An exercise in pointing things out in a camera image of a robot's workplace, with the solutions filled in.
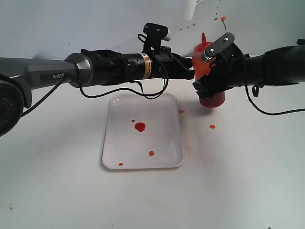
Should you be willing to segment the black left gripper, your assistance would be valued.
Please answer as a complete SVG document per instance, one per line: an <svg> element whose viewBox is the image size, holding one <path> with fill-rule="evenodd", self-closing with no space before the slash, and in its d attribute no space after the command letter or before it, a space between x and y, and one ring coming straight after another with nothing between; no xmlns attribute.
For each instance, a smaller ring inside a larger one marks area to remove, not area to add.
<svg viewBox="0 0 305 229"><path fill-rule="evenodd" d="M192 60L161 45L167 29L164 25L150 22L144 25L143 34L138 34L138 39L144 37L142 52L122 55L126 80L194 78Z"/></svg>

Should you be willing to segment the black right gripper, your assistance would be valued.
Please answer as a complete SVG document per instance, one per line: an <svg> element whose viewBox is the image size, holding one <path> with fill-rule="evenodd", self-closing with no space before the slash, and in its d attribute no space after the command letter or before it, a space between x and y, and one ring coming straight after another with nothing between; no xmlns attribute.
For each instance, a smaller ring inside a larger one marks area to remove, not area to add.
<svg viewBox="0 0 305 229"><path fill-rule="evenodd" d="M233 77L244 69L244 60L249 54L243 54L234 43L235 37L232 33L226 32L217 40L212 42L202 55L205 62L210 62L212 72L209 74L210 85L217 86L217 91L222 92L234 87Z"/></svg>

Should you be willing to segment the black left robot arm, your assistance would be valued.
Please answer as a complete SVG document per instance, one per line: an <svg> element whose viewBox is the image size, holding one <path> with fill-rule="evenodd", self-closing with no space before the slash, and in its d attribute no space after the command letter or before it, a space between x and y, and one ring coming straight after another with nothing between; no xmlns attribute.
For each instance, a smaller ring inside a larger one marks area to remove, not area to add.
<svg viewBox="0 0 305 229"><path fill-rule="evenodd" d="M57 89L68 83L76 88L138 83L162 78L194 78L192 61L179 56L162 41L171 39L163 25L147 23L138 35L141 53L122 54L112 50L81 50L64 60L1 58L0 60L0 133L8 133L21 117L35 109L32 91L43 87Z"/></svg>

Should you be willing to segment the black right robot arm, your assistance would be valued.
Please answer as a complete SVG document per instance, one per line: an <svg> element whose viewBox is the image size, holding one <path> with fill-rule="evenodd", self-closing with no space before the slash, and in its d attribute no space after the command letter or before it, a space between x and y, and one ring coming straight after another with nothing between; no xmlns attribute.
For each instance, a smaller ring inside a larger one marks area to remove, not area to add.
<svg viewBox="0 0 305 229"><path fill-rule="evenodd" d="M200 98L245 85L294 85L305 80L305 46L286 46L250 57L234 43L234 35L225 33L210 44L201 59L211 67L208 74L193 83Z"/></svg>

